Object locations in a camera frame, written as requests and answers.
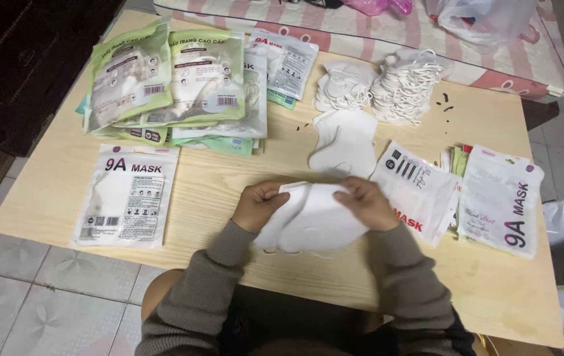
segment pile of ear loops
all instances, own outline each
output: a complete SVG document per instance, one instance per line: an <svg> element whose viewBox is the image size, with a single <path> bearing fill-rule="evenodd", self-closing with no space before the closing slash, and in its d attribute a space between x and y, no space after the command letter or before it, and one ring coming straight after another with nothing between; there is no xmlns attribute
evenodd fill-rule
<svg viewBox="0 0 564 356"><path fill-rule="evenodd" d="M319 79L313 106L319 111L357 109L372 100L370 86L378 76L363 63L332 60L324 63L327 73Z"/></svg>
<svg viewBox="0 0 564 356"><path fill-rule="evenodd" d="M396 125L420 125L419 118L430 109L429 98L434 85L440 82L446 65L436 63L436 53L418 52L410 59L397 52L400 59L393 64L386 59L383 73L371 87L372 109L377 120Z"/></svg>

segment knee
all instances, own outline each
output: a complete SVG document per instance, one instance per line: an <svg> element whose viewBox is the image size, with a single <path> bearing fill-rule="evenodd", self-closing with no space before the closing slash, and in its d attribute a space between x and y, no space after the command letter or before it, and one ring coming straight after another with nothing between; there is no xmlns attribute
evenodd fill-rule
<svg viewBox="0 0 564 356"><path fill-rule="evenodd" d="M172 289L182 273L183 271L171 269L161 273L150 283L141 302L141 321L146 320L152 311L157 308L161 299Z"/></svg>

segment hand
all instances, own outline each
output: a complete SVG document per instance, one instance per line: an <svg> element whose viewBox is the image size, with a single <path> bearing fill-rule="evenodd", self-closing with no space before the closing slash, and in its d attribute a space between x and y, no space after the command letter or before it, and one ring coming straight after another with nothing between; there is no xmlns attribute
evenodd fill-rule
<svg viewBox="0 0 564 356"><path fill-rule="evenodd" d="M291 197L289 193L278 194L282 184L264 181L246 187L231 220L245 231L260 232L271 215Z"/></svg>
<svg viewBox="0 0 564 356"><path fill-rule="evenodd" d="M334 199L350 209L368 229L388 231L398 226L400 220L375 182L348 177L341 181L341 185L350 193L335 192Z"/></svg>

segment barcode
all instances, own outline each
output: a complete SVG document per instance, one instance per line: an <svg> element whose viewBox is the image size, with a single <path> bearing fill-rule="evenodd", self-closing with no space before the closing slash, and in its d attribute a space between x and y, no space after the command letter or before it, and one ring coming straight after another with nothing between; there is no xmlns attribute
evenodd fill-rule
<svg viewBox="0 0 564 356"><path fill-rule="evenodd" d="M117 226L119 217L109 217L106 219L106 226Z"/></svg>
<svg viewBox="0 0 564 356"><path fill-rule="evenodd" d="M165 86L163 84L149 85L143 88L144 96L158 94L158 93L165 93Z"/></svg>
<svg viewBox="0 0 564 356"><path fill-rule="evenodd" d="M238 106L238 98L218 98L217 106Z"/></svg>

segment dark wooden cabinet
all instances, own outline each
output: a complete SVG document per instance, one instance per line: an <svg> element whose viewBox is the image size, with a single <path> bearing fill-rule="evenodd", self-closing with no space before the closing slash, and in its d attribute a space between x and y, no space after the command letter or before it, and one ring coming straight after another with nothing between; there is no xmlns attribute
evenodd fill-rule
<svg viewBox="0 0 564 356"><path fill-rule="evenodd" d="M0 150L25 156L122 0L0 1Z"/></svg>

